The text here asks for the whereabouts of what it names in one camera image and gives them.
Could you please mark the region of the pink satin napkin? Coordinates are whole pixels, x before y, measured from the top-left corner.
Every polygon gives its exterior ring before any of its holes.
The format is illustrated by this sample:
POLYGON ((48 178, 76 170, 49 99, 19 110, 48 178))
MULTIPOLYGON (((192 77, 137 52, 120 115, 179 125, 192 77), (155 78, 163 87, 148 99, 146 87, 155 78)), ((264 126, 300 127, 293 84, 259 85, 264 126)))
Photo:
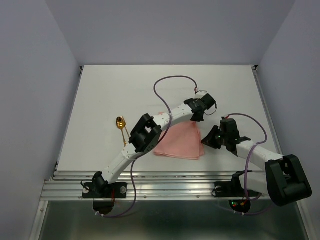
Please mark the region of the pink satin napkin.
POLYGON ((198 160, 205 151, 197 124, 186 121, 172 126, 153 152, 156 156, 198 160))

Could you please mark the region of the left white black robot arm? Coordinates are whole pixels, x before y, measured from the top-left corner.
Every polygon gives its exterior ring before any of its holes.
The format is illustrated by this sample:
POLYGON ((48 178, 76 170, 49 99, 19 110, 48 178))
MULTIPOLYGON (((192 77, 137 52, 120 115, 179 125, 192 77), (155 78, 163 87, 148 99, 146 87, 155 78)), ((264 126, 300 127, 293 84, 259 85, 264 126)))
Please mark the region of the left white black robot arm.
POLYGON ((130 133, 127 145, 120 154, 102 171, 92 178, 92 191, 100 197, 111 193, 123 171, 135 160, 151 152, 171 127, 183 122, 202 122, 205 111, 216 106, 217 102, 210 94, 201 98, 190 98, 174 109, 151 116, 144 114, 130 133))

